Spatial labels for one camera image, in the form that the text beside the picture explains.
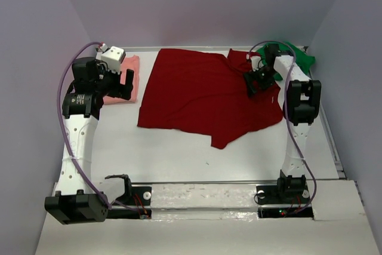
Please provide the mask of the red t shirt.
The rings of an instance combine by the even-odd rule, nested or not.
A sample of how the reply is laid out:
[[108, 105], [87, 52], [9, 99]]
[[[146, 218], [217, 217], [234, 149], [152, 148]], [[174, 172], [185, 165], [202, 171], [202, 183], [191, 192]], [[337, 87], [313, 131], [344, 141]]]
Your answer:
[[226, 56], [182, 49], [161, 49], [141, 101], [138, 127], [176, 129], [211, 137], [224, 149], [249, 132], [283, 119], [274, 84], [252, 97], [244, 73], [252, 66], [244, 51]]

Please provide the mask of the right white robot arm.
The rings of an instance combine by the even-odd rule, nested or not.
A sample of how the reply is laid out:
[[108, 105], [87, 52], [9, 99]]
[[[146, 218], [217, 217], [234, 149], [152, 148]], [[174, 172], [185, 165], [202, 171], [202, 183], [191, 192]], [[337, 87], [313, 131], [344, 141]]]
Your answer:
[[304, 157], [307, 136], [318, 117], [321, 82], [312, 80], [297, 65], [293, 48], [283, 42], [263, 41], [264, 65], [244, 73], [247, 95], [252, 97], [275, 84], [274, 75], [285, 81], [283, 115], [288, 130], [285, 159], [276, 184], [257, 186], [254, 201], [258, 205], [282, 205], [300, 202], [307, 207], [309, 195], [306, 176], [311, 173]]

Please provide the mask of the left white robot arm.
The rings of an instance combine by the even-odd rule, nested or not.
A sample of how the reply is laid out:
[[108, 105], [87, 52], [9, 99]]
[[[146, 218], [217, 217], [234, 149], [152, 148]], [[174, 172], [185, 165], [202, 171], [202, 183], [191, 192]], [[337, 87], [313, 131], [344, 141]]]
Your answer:
[[64, 136], [60, 177], [45, 210], [62, 225], [103, 222], [110, 200], [91, 182], [93, 140], [106, 96], [128, 100], [133, 70], [121, 82], [124, 56], [82, 57], [69, 65], [73, 81], [58, 101], [58, 118]]

